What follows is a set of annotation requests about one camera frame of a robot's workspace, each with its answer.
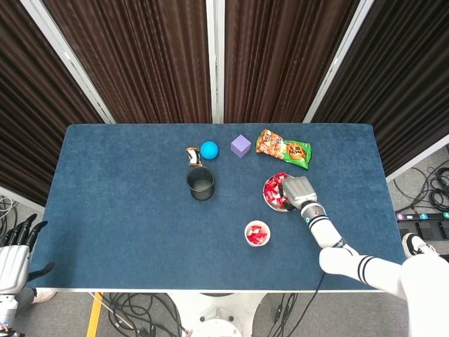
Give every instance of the red candy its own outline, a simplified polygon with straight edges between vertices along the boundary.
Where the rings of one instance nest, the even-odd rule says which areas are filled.
[[[287,173],[281,172],[272,176],[264,187],[264,196],[268,202],[275,201],[279,207],[282,207],[285,201],[288,201],[286,197],[281,197],[279,194],[279,184],[283,182]]]
[[[252,244],[264,243],[267,233],[262,233],[261,230],[262,227],[260,226],[251,226],[251,229],[248,231],[248,235],[246,237]]]

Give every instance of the black cup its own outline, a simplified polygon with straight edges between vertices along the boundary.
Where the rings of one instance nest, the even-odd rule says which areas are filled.
[[[203,166],[194,168],[187,175],[190,194],[197,200],[207,200],[213,195],[214,176],[212,171]]]

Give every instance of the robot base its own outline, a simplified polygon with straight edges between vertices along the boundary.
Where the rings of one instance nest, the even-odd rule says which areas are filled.
[[[214,297],[190,291],[168,294],[192,337],[251,337],[257,307],[266,293]]]

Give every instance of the blue ball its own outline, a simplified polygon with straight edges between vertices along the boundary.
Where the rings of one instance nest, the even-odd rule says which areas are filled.
[[[218,145],[209,140],[202,144],[200,152],[204,159],[214,159],[218,156]]]

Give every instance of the bowl of candy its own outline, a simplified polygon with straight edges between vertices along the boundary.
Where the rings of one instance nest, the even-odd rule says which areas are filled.
[[[246,242],[252,247],[261,247],[267,244],[271,233],[266,223],[254,220],[245,227]]]
[[[284,195],[282,190],[282,182],[285,178],[291,176],[284,172],[276,173],[274,176],[268,178],[264,184],[264,200],[272,209],[278,212],[290,212],[293,207]]]

